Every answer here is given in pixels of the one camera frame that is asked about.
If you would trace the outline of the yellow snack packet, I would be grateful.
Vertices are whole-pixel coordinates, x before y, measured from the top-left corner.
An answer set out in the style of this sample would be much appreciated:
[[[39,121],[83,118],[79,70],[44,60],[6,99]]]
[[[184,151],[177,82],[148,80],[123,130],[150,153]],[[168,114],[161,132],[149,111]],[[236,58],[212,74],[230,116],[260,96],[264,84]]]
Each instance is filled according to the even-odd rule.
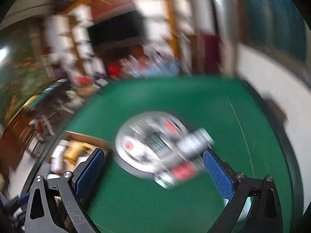
[[[63,154],[63,158],[72,164],[76,164],[80,155],[85,151],[88,152],[91,148],[92,146],[90,144],[77,140],[71,140],[68,148]]]

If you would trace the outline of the white bottle green label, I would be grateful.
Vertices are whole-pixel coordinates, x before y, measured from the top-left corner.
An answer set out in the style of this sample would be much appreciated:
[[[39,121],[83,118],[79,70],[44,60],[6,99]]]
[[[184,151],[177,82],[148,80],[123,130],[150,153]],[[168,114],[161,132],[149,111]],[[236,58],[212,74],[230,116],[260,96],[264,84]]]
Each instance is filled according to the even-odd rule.
[[[179,140],[176,147],[178,154],[184,160],[188,160],[202,154],[208,148],[211,148],[213,144],[214,140],[206,129],[200,128]]]

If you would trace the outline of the cardboard box tray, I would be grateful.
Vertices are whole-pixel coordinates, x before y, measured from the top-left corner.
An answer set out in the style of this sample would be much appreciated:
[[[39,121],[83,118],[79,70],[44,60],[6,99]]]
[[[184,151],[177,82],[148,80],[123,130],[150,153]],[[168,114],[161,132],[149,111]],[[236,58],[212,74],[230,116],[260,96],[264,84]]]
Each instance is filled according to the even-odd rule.
[[[111,150],[110,143],[103,139],[64,131],[45,160],[50,168],[47,173],[60,176],[66,171],[74,171],[96,148],[103,150],[105,155],[108,155]]]

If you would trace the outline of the round grey table control panel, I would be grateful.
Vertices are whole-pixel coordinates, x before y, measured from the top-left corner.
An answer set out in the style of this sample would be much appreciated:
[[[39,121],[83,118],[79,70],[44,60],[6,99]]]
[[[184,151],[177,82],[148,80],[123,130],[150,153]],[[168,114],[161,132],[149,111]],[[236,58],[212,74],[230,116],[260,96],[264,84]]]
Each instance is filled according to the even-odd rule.
[[[181,117],[148,111],[131,117],[116,133],[113,159],[123,170],[143,179],[185,162],[177,143],[192,127]]]

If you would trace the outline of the green mahjong table background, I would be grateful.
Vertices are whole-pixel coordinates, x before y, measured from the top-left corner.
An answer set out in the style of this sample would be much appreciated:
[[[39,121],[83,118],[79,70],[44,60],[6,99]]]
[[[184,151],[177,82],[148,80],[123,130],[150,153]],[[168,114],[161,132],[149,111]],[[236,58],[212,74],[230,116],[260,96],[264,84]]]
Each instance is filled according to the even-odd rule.
[[[25,113],[32,117],[41,117],[53,112],[69,98],[66,91],[71,89],[69,79],[60,79],[50,87],[46,88],[37,98],[35,98],[26,108]]]

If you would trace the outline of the flower mural painting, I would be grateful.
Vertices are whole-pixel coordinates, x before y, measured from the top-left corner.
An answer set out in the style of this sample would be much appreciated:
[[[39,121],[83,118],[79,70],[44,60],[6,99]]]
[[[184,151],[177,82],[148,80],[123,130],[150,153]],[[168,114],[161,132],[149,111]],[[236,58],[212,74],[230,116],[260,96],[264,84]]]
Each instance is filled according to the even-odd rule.
[[[1,30],[1,125],[6,127],[33,95],[50,83],[36,56],[30,21],[23,20]]]

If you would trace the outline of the pile of clothes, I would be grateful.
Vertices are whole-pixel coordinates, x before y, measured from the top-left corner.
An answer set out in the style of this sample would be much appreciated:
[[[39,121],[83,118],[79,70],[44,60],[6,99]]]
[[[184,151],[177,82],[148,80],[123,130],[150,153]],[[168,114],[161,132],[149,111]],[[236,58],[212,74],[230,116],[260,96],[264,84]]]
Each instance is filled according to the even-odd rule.
[[[122,71],[133,78],[176,77],[181,72],[181,63],[169,53],[154,51],[141,57],[130,55]]]

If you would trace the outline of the maroon cloth on chair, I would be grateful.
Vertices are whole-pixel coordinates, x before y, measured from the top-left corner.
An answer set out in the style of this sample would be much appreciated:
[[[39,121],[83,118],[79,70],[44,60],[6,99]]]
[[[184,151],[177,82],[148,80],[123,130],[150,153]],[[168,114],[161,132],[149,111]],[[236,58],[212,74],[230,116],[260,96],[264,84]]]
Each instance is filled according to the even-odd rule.
[[[219,74],[221,65],[221,39],[219,35],[202,34],[204,42],[204,71],[206,74]]]

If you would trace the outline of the black flat television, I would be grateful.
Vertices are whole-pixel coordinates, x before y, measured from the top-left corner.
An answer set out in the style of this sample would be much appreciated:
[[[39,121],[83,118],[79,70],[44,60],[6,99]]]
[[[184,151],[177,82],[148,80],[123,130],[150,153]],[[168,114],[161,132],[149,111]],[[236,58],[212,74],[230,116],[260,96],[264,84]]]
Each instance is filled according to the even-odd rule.
[[[138,10],[132,10],[104,19],[87,28],[92,47],[109,50],[128,47],[146,39],[145,18]]]

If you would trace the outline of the window with wooden frame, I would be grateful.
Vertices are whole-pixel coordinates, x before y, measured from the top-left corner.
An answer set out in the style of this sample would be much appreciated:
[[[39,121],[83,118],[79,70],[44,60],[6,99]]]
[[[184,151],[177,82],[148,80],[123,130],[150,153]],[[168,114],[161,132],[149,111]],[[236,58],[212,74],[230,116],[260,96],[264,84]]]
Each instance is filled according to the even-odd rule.
[[[282,51],[307,61],[305,21],[291,0],[243,0],[246,42],[263,52]]]

